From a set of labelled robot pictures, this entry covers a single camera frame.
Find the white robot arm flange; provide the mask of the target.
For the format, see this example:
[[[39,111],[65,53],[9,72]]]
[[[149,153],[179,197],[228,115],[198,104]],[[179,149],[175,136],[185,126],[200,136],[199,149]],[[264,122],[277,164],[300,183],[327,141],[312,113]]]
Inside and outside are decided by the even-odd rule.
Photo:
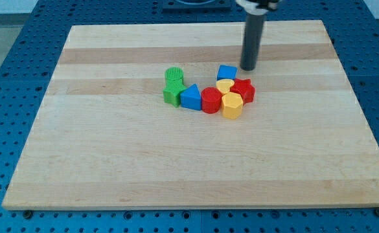
[[[280,0],[236,0],[235,2],[248,14],[261,16],[267,12],[276,11]]]

